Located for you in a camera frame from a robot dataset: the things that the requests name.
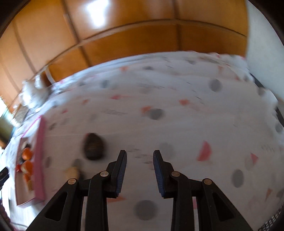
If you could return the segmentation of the red tomato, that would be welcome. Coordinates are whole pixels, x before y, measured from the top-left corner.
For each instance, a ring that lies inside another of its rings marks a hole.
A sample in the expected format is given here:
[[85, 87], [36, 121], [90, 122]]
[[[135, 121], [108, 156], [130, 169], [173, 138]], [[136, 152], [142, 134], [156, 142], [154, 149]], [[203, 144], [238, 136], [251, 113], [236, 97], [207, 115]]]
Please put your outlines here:
[[21, 164], [17, 164], [16, 165], [16, 172], [22, 172], [22, 165]]

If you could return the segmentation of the orange carrot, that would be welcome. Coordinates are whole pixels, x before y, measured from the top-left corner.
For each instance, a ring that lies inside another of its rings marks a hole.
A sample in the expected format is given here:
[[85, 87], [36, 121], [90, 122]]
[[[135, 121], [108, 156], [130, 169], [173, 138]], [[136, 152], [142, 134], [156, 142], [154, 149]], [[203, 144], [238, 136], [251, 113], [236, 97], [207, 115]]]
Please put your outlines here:
[[26, 184], [28, 184], [29, 181], [31, 180], [30, 174], [29, 174], [29, 173], [24, 173], [24, 174], [23, 174], [23, 180], [24, 180], [24, 182], [25, 182]]

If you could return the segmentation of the large orange with stem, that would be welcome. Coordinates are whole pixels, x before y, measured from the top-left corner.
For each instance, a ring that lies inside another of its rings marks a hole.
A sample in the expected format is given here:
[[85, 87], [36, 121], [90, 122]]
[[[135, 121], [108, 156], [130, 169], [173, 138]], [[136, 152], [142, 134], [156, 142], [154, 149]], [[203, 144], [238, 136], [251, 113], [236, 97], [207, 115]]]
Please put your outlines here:
[[31, 162], [29, 160], [24, 161], [21, 165], [21, 171], [23, 173], [27, 173], [30, 176], [32, 176], [33, 175], [33, 162]]

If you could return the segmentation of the small orange tangerine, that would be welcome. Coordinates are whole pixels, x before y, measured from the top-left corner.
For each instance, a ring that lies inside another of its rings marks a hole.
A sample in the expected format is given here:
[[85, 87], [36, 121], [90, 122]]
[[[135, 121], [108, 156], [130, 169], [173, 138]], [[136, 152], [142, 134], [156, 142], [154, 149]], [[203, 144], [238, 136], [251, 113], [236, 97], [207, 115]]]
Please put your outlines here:
[[29, 148], [29, 147], [24, 148], [23, 151], [22, 151], [22, 159], [24, 161], [28, 161], [28, 160], [31, 160], [32, 157], [33, 157], [33, 152], [31, 150], [31, 148]]

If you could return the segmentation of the large cut dark cylinder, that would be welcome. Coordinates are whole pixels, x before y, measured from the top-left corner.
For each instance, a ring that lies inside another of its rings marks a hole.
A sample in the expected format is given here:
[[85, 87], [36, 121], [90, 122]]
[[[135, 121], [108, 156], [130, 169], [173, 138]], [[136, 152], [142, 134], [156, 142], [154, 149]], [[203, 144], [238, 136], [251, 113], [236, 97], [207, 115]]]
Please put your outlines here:
[[69, 180], [72, 178], [79, 180], [81, 176], [81, 171], [79, 170], [78, 167], [72, 166], [64, 170], [64, 176], [66, 180]]

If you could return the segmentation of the large dark water chestnut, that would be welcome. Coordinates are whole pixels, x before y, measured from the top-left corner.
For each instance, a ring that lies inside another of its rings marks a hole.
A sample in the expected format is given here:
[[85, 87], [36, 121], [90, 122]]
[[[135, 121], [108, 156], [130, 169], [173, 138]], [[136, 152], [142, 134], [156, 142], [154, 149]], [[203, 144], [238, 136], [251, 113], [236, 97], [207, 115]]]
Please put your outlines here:
[[105, 153], [103, 139], [96, 133], [88, 133], [84, 139], [83, 153], [90, 161], [102, 159]]

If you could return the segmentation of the yellow-brown small round fruit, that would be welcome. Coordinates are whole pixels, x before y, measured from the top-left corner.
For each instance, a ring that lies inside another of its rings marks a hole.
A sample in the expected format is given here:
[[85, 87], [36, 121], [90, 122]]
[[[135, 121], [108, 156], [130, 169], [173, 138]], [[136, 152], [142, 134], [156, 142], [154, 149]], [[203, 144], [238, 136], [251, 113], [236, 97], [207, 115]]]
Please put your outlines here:
[[33, 189], [33, 182], [32, 182], [32, 180], [27, 181], [26, 182], [26, 186], [27, 186], [27, 189], [28, 189], [29, 192], [34, 190]]

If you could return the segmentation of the pink-edged cardboard tray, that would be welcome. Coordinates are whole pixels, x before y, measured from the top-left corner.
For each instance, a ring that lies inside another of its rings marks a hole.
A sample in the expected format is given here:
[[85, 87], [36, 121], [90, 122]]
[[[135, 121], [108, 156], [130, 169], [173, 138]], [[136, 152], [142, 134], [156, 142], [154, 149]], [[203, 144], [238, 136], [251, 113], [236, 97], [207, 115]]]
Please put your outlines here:
[[43, 202], [46, 198], [44, 189], [43, 176], [43, 143], [45, 135], [46, 120], [43, 116], [38, 117], [32, 122], [24, 133], [20, 136], [20, 143], [17, 150], [16, 165], [22, 164], [22, 151], [29, 147], [33, 152], [33, 157], [30, 160], [33, 162], [33, 191], [29, 192], [26, 183], [23, 180], [23, 172], [15, 173], [15, 196], [16, 204], [19, 207], [28, 207], [37, 203]]

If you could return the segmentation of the wooden door with glass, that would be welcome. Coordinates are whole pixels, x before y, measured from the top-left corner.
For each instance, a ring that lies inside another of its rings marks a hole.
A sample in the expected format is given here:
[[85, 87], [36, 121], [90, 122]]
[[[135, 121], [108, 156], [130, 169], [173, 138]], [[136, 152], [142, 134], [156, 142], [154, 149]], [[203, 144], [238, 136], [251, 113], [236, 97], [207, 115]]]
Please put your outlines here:
[[7, 105], [1, 97], [1, 118], [0, 118], [0, 136], [1, 136], [1, 148], [4, 150], [10, 142], [15, 129], [16, 121], [13, 115], [9, 111]]

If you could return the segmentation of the ornate tissue box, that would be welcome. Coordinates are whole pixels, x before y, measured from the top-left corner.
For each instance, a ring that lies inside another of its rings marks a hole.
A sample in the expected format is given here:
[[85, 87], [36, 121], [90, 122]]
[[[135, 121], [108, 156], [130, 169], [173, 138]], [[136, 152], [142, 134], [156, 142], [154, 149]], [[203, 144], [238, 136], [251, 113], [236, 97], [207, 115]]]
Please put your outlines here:
[[27, 106], [23, 106], [19, 104], [18, 107], [13, 112], [13, 119], [18, 124], [22, 124], [28, 112], [29, 112], [29, 108]]

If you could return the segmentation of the white ceramic electric kettle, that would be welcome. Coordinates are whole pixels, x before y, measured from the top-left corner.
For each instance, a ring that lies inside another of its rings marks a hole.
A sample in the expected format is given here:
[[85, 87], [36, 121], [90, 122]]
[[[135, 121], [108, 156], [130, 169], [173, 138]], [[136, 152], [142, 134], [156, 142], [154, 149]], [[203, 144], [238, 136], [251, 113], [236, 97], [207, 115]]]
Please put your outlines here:
[[22, 90], [18, 99], [22, 106], [35, 110], [46, 102], [48, 96], [49, 90], [46, 84], [40, 75], [36, 75], [34, 79], [22, 81]]

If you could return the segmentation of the white patterned tablecloth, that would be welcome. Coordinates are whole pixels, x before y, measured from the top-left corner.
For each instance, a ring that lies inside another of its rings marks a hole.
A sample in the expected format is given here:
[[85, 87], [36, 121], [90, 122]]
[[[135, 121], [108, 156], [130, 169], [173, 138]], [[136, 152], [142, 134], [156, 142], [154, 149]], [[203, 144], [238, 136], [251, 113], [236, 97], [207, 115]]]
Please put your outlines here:
[[[153, 152], [195, 180], [210, 178], [253, 230], [283, 204], [283, 126], [278, 101], [258, 88], [240, 56], [167, 52], [116, 60], [79, 72], [53, 87], [51, 97], [15, 131], [1, 155], [10, 178], [3, 206], [25, 230], [43, 203], [18, 207], [15, 162], [20, 136], [46, 120], [43, 176], [46, 199], [79, 167], [87, 178], [103, 171], [119, 151], [128, 155], [118, 199], [108, 201], [110, 230], [169, 230], [170, 199], [161, 197]], [[88, 133], [105, 144], [104, 157], [83, 153]]]

